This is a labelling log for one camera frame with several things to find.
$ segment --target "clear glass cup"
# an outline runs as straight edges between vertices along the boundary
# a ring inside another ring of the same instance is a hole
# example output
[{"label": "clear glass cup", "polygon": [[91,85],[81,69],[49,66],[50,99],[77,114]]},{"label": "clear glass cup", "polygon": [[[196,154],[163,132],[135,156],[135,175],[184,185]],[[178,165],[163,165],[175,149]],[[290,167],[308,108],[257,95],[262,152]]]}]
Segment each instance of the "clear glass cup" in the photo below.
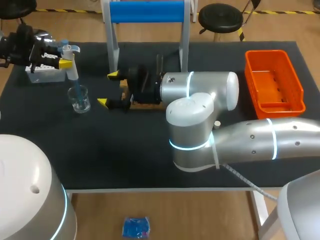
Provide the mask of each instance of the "clear glass cup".
[{"label": "clear glass cup", "polygon": [[88,89],[85,86],[76,83],[68,90],[68,97],[76,113],[83,114],[90,110]]}]

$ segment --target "yellow and black tape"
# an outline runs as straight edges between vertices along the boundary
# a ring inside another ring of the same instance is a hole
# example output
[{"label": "yellow and black tape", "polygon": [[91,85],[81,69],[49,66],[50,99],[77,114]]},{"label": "yellow and black tape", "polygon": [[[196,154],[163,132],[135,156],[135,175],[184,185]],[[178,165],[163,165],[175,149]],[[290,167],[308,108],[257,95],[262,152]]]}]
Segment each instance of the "yellow and black tape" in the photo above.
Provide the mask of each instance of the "yellow and black tape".
[{"label": "yellow and black tape", "polygon": [[314,15],[314,14],[320,14],[319,11],[254,11],[252,14],[309,14],[309,15]]},{"label": "yellow and black tape", "polygon": [[[35,12],[51,12],[51,13],[81,13],[81,14],[102,14],[102,11],[92,10],[76,10],[76,9],[36,9]],[[315,15],[320,14],[320,11],[254,11],[252,14],[308,14]]]},{"label": "yellow and black tape", "polygon": [[245,35],[244,35],[244,31],[242,30],[242,27],[240,27],[237,32],[238,32],[238,35],[239,35],[239,38],[240,38],[240,42],[245,42],[246,38],[245,38]]},{"label": "yellow and black tape", "polygon": [[75,9],[36,9],[35,12],[102,14],[102,11],[75,10]]}]

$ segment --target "black device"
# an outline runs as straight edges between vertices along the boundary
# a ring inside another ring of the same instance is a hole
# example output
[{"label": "black device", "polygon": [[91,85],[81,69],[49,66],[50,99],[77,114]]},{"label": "black device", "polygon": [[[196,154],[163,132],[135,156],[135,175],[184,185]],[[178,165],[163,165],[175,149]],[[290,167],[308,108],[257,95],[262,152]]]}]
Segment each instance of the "black device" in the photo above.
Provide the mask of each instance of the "black device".
[{"label": "black device", "polygon": [[126,79],[127,88],[119,99],[108,98],[105,105],[108,109],[124,109],[125,111],[130,108],[132,102],[159,105],[161,103],[160,87],[164,75],[162,55],[156,56],[155,74],[150,73],[144,65],[120,69],[109,74],[108,78],[112,81]]},{"label": "black device", "polygon": [[[45,53],[59,58],[43,57]],[[33,73],[36,67],[44,64],[59,69],[60,57],[61,53],[57,47],[46,46],[44,39],[38,40],[33,28],[26,24],[20,24],[16,32],[11,32],[8,37],[3,36],[0,39],[0,59],[4,60],[0,63],[0,67],[3,68],[7,68],[9,64],[31,65]]]}]

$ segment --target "black stool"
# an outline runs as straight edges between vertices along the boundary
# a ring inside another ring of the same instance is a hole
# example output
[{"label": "black stool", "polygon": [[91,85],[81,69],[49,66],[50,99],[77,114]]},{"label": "black stool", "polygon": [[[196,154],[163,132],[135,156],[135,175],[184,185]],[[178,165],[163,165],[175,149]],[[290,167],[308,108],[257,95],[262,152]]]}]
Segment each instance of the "black stool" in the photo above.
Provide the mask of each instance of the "black stool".
[{"label": "black stool", "polygon": [[36,10],[36,0],[0,0],[0,19],[20,19]]},{"label": "black stool", "polygon": [[[239,30],[241,26],[247,23],[260,1],[249,0],[242,12],[234,6],[223,3],[213,3],[203,7],[198,17],[199,23],[203,27],[199,34],[206,30],[214,32],[214,41],[217,41],[219,34],[228,34]],[[250,2],[252,2],[253,8],[244,23],[243,14]]]}]

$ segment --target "orange crate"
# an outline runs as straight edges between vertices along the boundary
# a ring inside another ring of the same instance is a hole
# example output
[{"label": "orange crate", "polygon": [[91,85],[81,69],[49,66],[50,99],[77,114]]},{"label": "orange crate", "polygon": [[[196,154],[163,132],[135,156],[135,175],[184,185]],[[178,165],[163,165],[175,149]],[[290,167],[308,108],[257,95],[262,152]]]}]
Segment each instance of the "orange crate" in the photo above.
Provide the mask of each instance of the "orange crate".
[{"label": "orange crate", "polygon": [[245,53],[245,78],[258,119],[296,117],[306,110],[304,90],[287,53]]}]

